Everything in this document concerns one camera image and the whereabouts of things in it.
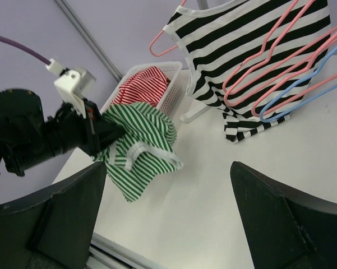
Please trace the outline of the red white striped tank top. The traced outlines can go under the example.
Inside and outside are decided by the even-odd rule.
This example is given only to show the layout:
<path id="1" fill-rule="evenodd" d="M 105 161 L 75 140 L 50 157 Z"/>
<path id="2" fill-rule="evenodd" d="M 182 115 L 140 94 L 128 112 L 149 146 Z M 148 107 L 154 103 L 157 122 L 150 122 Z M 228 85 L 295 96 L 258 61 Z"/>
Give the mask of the red white striped tank top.
<path id="1" fill-rule="evenodd" d="M 119 86 L 118 94 L 111 104 L 148 103 L 159 104 L 166 92 L 170 79 L 157 66 L 136 72 Z"/>

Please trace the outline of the black white striped tank top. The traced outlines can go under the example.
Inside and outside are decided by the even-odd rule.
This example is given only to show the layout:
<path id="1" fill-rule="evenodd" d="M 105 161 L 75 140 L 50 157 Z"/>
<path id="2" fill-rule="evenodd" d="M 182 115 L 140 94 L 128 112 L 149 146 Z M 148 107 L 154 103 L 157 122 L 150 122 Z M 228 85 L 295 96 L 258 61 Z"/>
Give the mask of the black white striped tank top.
<path id="1" fill-rule="evenodd" d="M 309 86 L 309 82 L 294 86 L 294 79 L 291 78 L 292 73 L 305 68 L 308 62 L 304 62 L 242 103 L 228 107 L 224 102 L 225 92 L 222 85 L 225 79 L 246 58 L 260 50 L 265 35 L 292 2 L 229 1 L 208 10 L 192 10 L 180 6 L 164 27 L 164 31 L 176 42 L 187 62 L 191 76 L 187 95 L 222 112 L 225 138 L 232 143 L 288 120 L 289 116 L 285 115 L 264 123 L 260 121 L 259 113 L 271 99 L 283 104 L 283 109 L 289 108 L 287 99 L 292 99 L 293 105 L 299 104 L 302 100 L 301 92 Z M 230 103 L 246 97 L 279 73 L 305 59 L 329 38 L 325 37 L 314 47 L 267 73 L 271 67 L 330 30 L 328 2 L 314 1 L 275 47 L 270 60 L 258 66 L 269 55 L 270 47 L 277 37 L 307 2 L 298 1 L 269 38 L 264 53 L 245 64 L 229 80 L 227 90 L 234 86 L 228 97 Z M 323 57 L 324 53 L 319 54 L 311 68 L 299 76 L 312 73 Z"/>

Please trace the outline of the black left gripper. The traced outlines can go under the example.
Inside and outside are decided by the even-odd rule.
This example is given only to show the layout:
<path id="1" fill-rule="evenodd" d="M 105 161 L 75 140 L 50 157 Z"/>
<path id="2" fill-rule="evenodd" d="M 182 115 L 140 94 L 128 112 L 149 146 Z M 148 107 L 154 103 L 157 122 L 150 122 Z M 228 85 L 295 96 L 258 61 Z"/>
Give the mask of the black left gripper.
<path id="1" fill-rule="evenodd" d="M 84 108 L 85 142 L 81 145 L 81 150 L 91 157 L 97 157 L 98 153 L 121 138 L 126 131 L 118 124 L 106 121 L 92 101 L 84 99 Z"/>

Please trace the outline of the green white striped tank top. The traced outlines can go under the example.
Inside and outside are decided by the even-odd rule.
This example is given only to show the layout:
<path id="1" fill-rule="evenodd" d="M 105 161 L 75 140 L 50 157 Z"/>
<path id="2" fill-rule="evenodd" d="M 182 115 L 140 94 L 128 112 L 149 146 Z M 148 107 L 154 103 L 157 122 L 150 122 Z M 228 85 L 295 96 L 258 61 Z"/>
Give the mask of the green white striped tank top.
<path id="1" fill-rule="evenodd" d="M 113 104 L 103 118 L 125 134 L 93 160 L 105 163 L 107 176 L 127 202 L 137 201 L 156 176 L 183 168 L 173 149 L 175 125 L 163 112 L 147 103 Z"/>

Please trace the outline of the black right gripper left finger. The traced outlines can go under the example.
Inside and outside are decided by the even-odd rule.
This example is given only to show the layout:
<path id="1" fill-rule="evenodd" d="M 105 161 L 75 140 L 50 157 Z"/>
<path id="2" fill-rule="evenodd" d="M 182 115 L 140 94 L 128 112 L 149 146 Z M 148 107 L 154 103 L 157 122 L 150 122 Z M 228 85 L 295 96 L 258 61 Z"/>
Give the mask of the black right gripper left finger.
<path id="1" fill-rule="evenodd" d="M 98 162 L 1 204 L 0 268 L 84 268 L 105 178 Z"/>

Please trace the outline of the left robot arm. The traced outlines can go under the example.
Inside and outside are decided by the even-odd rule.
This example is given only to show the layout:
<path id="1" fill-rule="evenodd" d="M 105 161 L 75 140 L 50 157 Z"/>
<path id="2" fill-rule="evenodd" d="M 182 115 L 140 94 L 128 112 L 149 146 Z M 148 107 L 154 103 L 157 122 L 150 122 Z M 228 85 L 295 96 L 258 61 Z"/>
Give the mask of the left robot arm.
<path id="1" fill-rule="evenodd" d="M 87 116 L 62 103 L 55 116 L 44 118 L 34 92 L 0 91 L 0 163 L 23 177 L 25 170 L 77 147 L 96 157 L 125 134 L 123 127 L 104 120 L 92 101 L 85 99 L 84 109 Z"/>

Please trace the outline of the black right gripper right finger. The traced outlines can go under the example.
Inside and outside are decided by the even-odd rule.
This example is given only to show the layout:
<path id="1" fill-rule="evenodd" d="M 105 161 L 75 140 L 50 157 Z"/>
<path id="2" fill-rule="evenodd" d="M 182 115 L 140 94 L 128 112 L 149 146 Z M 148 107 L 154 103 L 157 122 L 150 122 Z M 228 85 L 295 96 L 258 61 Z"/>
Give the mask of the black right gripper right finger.
<path id="1" fill-rule="evenodd" d="M 337 268 L 337 203 L 239 161 L 230 179 L 255 268 Z"/>

